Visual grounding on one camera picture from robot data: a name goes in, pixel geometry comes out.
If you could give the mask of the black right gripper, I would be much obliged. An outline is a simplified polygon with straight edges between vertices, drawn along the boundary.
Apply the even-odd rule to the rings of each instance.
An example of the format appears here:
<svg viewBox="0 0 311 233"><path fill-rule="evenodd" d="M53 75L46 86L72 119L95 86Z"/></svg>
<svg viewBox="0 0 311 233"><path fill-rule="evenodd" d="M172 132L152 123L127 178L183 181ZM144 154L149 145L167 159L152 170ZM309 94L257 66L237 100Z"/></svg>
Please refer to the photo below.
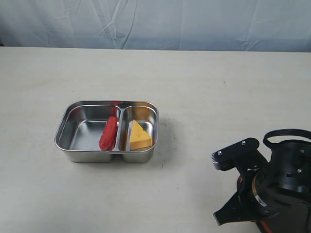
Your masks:
<svg viewBox="0 0 311 233"><path fill-rule="evenodd" d="M218 225L259 222L279 216L295 205L307 212L300 219L302 232L311 231L311 152L273 150L270 161L258 151L261 165L238 170L237 191L213 215Z"/></svg>

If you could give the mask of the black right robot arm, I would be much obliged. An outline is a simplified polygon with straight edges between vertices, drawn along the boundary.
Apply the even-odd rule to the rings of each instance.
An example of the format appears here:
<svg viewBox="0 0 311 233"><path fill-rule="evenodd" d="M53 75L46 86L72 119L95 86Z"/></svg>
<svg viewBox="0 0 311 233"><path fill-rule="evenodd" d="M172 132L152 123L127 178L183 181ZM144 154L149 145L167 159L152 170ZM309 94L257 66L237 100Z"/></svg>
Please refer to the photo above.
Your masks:
<svg viewBox="0 0 311 233"><path fill-rule="evenodd" d="M214 152L217 170L237 169L237 190L214 213L218 225L254 222L263 233L308 233L311 230L311 133L301 129L268 132L263 143L271 150L266 160L259 141L247 138Z"/></svg>

